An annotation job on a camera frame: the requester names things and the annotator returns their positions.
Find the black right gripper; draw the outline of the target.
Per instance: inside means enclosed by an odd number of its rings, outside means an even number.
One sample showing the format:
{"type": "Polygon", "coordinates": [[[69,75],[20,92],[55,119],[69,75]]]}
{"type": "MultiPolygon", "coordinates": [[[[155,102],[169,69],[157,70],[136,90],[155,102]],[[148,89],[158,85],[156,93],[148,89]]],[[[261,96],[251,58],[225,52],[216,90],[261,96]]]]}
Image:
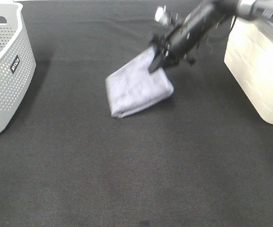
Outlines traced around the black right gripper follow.
{"type": "Polygon", "coordinates": [[[195,59],[188,53],[224,19],[224,12],[217,2],[201,2],[187,17],[181,19],[173,14],[172,17],[176,22],[169,25],[171,29],[165,34],[154,34],[150,40],[155,54],[148,67],[149,73],[176,66],[183,58],[193,64],[195,59]]]}

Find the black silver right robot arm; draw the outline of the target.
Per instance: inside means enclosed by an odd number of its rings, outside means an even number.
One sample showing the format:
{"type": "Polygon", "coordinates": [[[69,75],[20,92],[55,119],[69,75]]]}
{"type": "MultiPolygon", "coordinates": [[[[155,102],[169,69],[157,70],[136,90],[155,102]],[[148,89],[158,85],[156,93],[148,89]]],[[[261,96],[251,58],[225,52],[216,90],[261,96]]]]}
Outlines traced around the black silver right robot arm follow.
{"type": "Polygon", "coordinates": [[[195,60],[189,57],[189,52],[229,17],[273,23],[273,0],[202,0],[185,18],[159,6],[154,20],[171,29],[165,34],[153,35],[150,43],[155,53],[149,73],[176,66],[182,59],[193,64],[195,60]]]}

